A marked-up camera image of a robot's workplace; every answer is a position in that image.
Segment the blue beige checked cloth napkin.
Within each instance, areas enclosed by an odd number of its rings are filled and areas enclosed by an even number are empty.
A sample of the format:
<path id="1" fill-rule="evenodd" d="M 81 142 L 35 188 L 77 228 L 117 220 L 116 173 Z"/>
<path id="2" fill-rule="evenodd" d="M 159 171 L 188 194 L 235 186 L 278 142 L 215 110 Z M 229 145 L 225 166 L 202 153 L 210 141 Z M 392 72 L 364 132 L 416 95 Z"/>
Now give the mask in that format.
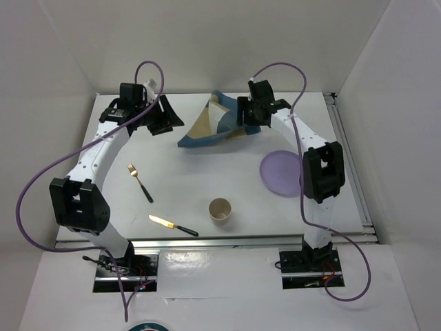
<path id="1" fill-rule="evenodd" d="M 237 100 L 214 90 L 187 134 L 177 143 L 179 148 L 202 148 L 218 145 L 236 137 L 261 132 L 260 126 L 238 126 Z"/>

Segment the purple plastic plate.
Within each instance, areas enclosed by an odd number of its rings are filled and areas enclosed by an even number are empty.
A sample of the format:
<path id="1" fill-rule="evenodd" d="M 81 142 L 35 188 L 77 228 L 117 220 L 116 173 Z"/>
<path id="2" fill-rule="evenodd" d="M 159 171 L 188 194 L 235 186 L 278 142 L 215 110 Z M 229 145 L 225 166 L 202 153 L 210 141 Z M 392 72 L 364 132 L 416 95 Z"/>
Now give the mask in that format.
<path id="1" fill-rule="evenodd" d="M 299 156 L 288 150 L 270 152 L 260 162 L 260 177 L 271 192 L 282 197 L 300 195 Z"/>

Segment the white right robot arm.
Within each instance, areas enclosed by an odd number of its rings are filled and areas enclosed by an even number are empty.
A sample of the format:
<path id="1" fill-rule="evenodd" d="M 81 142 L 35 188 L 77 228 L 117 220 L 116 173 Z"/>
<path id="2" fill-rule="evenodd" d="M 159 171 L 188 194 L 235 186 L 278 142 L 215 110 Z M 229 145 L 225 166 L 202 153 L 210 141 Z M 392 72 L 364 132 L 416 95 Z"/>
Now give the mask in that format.
<path id="1" fill-rule="evenodd" d="M 304 268 L 317 270 L 332 251 L 334 205 L 345 184 L 342 146 L 314 132 L 286 100 L 277 100 L 267 80 L 250 79 L 248 87 L 249 96 L 237 98 L 237 124 L 267 126 L 297 147 L 300 213 L 307 225 L 300 261 Z"/>

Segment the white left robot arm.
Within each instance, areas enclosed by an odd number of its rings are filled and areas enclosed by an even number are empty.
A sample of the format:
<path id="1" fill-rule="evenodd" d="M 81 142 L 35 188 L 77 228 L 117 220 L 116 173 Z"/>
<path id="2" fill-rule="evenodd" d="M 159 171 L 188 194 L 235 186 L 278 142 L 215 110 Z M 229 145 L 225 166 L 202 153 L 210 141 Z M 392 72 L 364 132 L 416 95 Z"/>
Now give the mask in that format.
<path id="1" fill-rule="evenodd" d="M 50 196 L 57 223 L 108 250 L 113 256 L 112 268 L 127 275 L 140 259 L 132 242 L 121 236 L 110 222 L 110 207 L 101 193 L 105 178 L 119 151 L 138 127 L 145 126 L 158 135 L 182 126 L 183 122 L 164 94 L 138 121 L 133 118 L 146 108 L 145 103 L 136 106 L 128 100 L 113 102 L 119 107 L 110 106 L 101 113 L 94 145 L 86 149 L 64 178 L 52 180 Z"/>

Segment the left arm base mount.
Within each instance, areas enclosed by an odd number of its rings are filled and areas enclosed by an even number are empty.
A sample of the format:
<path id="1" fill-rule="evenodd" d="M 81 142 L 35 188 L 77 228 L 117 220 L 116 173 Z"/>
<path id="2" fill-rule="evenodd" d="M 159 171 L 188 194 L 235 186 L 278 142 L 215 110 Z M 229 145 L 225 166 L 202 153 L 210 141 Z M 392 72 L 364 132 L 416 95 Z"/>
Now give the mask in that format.
<path id="1" fill-rule="evenodd" d="M 119 283 L 116 268 L 110 258 L 101 254 L 93 259 L 82 256 L 84 261 L 94 263 L 96 272 L 94 276 L 93 293 L 116 293 L 119 292 Z M 132 267 L 119 266 L 121 283 L 124 292 L 156 292 L 159 254 L 138 255 L 137 264 Z"/>

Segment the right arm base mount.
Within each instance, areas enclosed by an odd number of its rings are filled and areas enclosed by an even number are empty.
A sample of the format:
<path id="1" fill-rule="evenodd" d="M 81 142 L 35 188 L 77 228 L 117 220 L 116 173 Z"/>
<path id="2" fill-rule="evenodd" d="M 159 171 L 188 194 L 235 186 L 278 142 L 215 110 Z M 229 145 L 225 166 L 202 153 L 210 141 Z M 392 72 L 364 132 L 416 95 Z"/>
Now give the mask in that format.
<path id="1" fill-rule="evenodd" d="M 300 251 L 280 251 L 274 267 L 281 272 L 284 290 L 323 288 L 327 281 L 329 287 L 345 286 L 337 250 L 314 263 L 306 262 Z"/>

